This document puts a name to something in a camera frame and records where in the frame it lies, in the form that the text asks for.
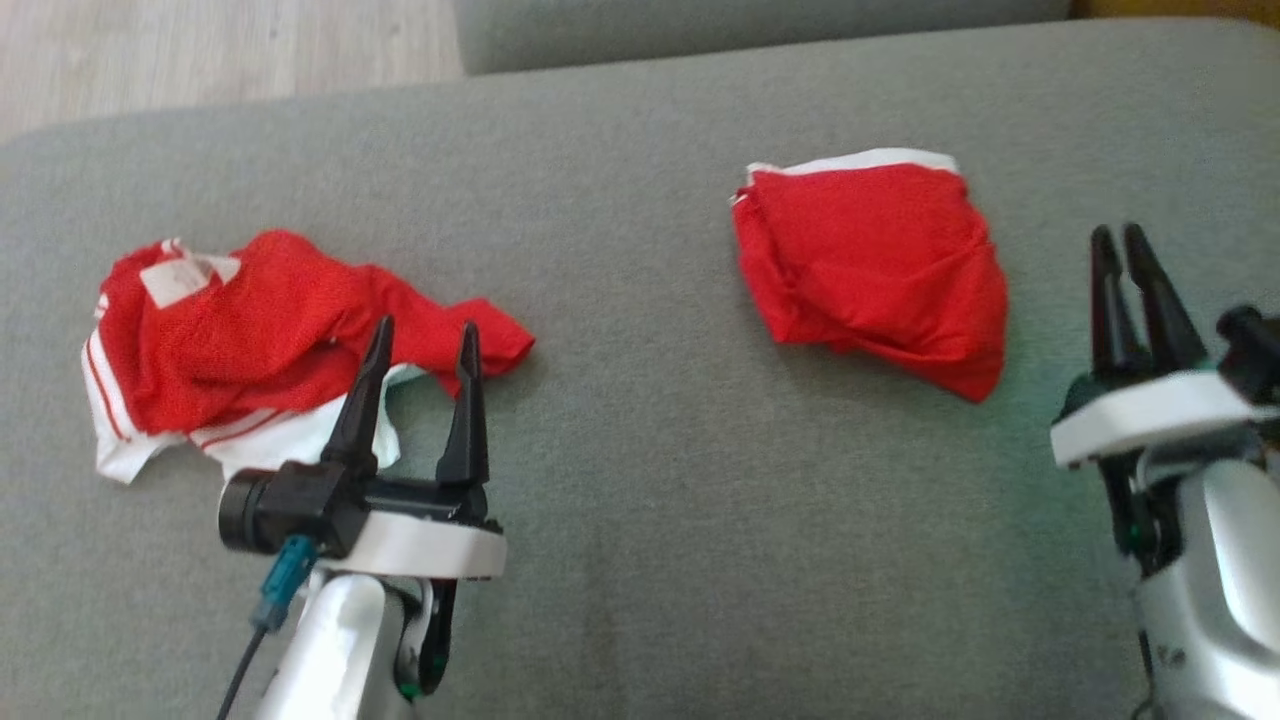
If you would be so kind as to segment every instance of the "sofa cushion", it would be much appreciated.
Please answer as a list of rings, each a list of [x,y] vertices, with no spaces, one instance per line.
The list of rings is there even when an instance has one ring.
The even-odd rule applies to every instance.
[[[538,336],[489,387],[507,577],[461,592],[445,717],[1114,717],[1144,693],[1102,484],[1048,424],[1088,348],[1087,245],[1144,223],[1199,327],[1280,307],[1280,33],[1083,22],[827,42],[52,128],[0,149],[0,715],[211,714],[269,564],[216,464],[95,477],[97,282],[264,227],[490,297]],[[754,160],[954,155],[1009,278],[970,405],[778,347],[736,266]],[[1222,345],[1211,340],[1216,351]],[[451,404],[393,393],[403,474]],[[283,641],[242,691],[261,693]]]
[[[1061,20],[1070,0],[454,0],[470,74]]]

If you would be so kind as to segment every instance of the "white stripe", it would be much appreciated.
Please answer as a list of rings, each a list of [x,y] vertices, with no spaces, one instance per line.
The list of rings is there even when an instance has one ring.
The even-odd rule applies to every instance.
[[[88,395],[88,410],[93,418],[93,433],[97,436],[97,451],[93,465],[102,475],[122,483],[133,482],[138,470],[146,465],[152,455],[160,452],[170,445],[178,445],[183,437],[174,433],[161,436],[138,436],[131,439],[120,439],[111,428],[111,418],[106,414],[106,405],[102,402],[102,392],[93,379],[93,369],[90,366],[88,343],[81,347],[81,372],[84,374],[84,391]]]
[[[115,379],[115,373],[111,372],[111,364],[106,359],[106,348],[102,347],[102,336],[99,334],[97,328],[93,328],[93,334],[88,336],[88,351],[93,359],[93,366],[97,368],[97,378],[102,382],[102,393],[106,395],[111,416],[115,418],[120,433],[125,438],[141,436],[142,433],[133,424],[133,418],[129,416],[124,405],[124,393],[120,391],[120,383]]]
[[[877,147],[852,155],[838,158],[819,158],[790,168],[778,168],[767,163],[751,163],[746,167],[746,182],[750,184],[754,173],[778,173],[783,176],[806,176],[810,173],[827,173],[831,170],[863,170],[867,168],[883,168],[886,165],[920,165],[933,170],[946,170],[960,174],[956,159],[941,152],[928,150],[915,150],[913,147]]]
[[[244,415],[243,418],[236,420],[234,423],[200,428],[198,430],[191,433],[191,441],[195,442],[196,445],[205,445],[206,442],[214,442],[219,438],[244,432],[246,429],[252,428],[253,425],[270,418],[273,414],[275,414],[275,410],[271,410],[270,407],[261,407],[259,410],[250,413],[248,415]]]

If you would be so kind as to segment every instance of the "black cable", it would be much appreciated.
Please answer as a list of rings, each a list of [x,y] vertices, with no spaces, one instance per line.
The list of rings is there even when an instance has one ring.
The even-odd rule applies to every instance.
[[[1138,703],[1138,707],[1133,708],[1133,714],[1129,715],[1129,720],[1139,720],[1143,715],[1149,714],[1155,710],[1155,698],[1148,694],[1146,700]]]
[[[232,675],[232,682],[227,685],[227,694],[223,696],[223,706],[218,710],[218,720],[227,720],[227,716],[230,715],[232,703],[236,702],[236,693],[239,692],[239,685],[244,682],[244,673],[248,673],[248,664],[253,661],[253,653],[257,652],[257,646],[262,644],[262,638],[265,637],[265,626],[253,630],[253,637],[248,641],[248,647],[244,648],[244,655],[241,656],[239,665],[236,666],[236,674]]]

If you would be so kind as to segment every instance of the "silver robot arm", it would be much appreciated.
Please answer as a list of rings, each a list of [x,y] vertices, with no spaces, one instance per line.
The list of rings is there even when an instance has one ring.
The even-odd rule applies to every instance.
[[[1111,233],[1093,234],[1093,370],[1050,437],[1098,465],[1133,591],[1149,710],[1167,720],[1280,719],[1280,482],[1263,434],[1280,409],[1280,322],[1222,316],[1216,368],[1138,225],[1124,233],[1151,348],[1137,340]]]
[[[311,573],[256,717],[413,720],[448,661],[458,580],[500,577],[506,557],[500,534],[372,511],[351,555]]]

